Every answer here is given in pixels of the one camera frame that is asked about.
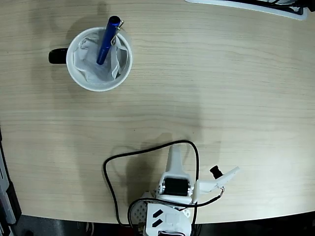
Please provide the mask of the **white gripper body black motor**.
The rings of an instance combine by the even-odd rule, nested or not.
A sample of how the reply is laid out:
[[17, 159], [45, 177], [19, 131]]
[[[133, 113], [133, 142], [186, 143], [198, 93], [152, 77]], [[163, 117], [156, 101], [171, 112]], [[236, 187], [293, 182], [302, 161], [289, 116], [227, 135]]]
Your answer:
[[194, 181], [189, 174], [163, 173], [156, 189], [156, 198], [180, 204], [192, 203]]

